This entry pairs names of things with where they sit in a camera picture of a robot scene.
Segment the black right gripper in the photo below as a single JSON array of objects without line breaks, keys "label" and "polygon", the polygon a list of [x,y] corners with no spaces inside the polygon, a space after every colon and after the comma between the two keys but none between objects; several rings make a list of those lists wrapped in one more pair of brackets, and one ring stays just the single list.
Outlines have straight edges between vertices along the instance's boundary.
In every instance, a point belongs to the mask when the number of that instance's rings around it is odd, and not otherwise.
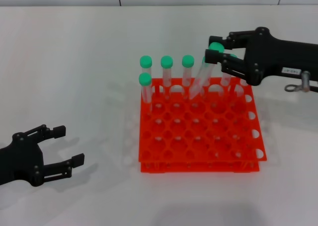
[{"label": "black right gripper", "polygon": [[317,44],[280,40],[266,27],[252,31],[230,32],[223,39],[210,36],[211,43],[225,49],[245,48],[244,61],[214,50],[205,50],[205,62],[221,64],[221,71],[233,76],[245,76],[248,84],[257,86],[269,76],[300,78],[302,72],[310,73],[310,80],[318,80]]}]

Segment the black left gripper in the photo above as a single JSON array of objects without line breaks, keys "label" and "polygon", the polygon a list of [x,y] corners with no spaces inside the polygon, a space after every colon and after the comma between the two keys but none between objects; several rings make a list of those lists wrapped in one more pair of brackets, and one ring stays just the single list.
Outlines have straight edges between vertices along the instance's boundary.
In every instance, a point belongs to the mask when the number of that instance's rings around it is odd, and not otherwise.
[{"label": "black left gripper", "polygon": [[64,125],[48,128],[45,124],[12,136],[12,142],[0,150],[1,185],[24,180],[37,187],[44,181],[71,178],[73,168],[84,164],[84,154],[72,156],[71,159],[44,166],[43,153],[38,143],[64,137]]}]

